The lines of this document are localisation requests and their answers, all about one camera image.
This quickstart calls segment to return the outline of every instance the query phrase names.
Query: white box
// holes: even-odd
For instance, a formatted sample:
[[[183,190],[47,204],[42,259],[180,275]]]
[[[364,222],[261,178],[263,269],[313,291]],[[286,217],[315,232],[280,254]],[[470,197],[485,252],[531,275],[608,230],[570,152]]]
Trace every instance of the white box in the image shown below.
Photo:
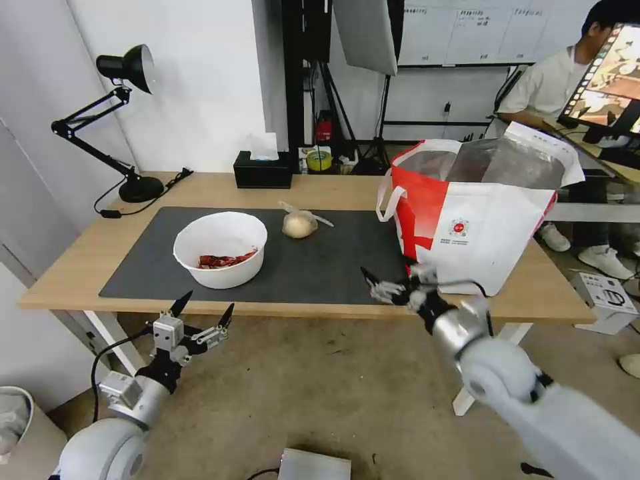
[[[349,480],[351,460],[285,449],[278,480]]]
[[[615,335],[638,318],[638,310],[618,280],[578,273],[571,284],[597,318],[596,323],[577,328]]]

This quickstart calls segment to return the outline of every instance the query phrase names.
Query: black tissue box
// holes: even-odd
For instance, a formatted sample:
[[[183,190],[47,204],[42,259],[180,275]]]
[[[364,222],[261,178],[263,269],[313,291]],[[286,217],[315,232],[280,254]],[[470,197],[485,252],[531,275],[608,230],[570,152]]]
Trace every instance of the black tissue box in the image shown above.
[[[233,164],[238,188],[291,188],[291,156],[278,152],[278,160],[251,160],[251,152],[241,151]]]

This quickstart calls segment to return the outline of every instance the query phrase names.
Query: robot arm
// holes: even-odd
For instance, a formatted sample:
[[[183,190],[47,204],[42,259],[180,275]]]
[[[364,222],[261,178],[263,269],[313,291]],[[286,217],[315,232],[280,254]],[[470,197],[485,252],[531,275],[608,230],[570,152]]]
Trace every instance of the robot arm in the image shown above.
[[[228,338],[233,304],[215,327],[203,331],[177,318],[190,296],[191,292],[176,301],[153,323],[153,360],[148,366],[135,377],[112,371],[100,383],[115,417],[99,420],[74,435],[50,480],[129,480],[138,473],[145,458],[147,432],[176,390],[182,368],[194,355]]]
[[[455,362],[466,390],[492,408],[527,450],[561,480],[622,480],[640,475],[640,437],[602,407],[558,385],[522,348],[488,335],[485,298],[456,308],[437,292],[435,270],[411,266],[408,279],[380,282],[363,269],[374,298],[406,305]]]

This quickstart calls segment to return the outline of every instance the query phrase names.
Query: person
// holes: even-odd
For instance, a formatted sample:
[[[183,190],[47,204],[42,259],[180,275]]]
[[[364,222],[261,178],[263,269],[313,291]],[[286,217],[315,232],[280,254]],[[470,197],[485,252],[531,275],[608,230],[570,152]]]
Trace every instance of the person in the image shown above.
[[[634,3],[601,0],[594,5],[578,43],[528,68],[500,104],[496,112],[499,120],[544,130],[545,118],[558,118],[614,25],[640,22],[640,8],[631,6]],[[570,186],[569,199],[576,203],[606,203],[607,182],[588,177],[585,182]],[[569,240],[552,223],[544,223],[538,234],[552,250],[560,252],[571,248]],[[632,278],[633,272],[618,260],[616,250],[609,246],[608,224],[574,224],[573,242],[580,261],[610,277]]]

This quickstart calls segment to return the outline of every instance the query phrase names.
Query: lamp shade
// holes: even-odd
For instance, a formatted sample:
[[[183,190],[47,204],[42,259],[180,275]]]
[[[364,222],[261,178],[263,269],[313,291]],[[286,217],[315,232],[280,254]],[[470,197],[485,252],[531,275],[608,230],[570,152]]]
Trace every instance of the lamp shade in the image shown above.
[[[155,82],[153,57],[144,44],[136,45],[123,57],[100,55],[95,60],[95,66],[108,79],[129,80],[140,90],[151,93]]]

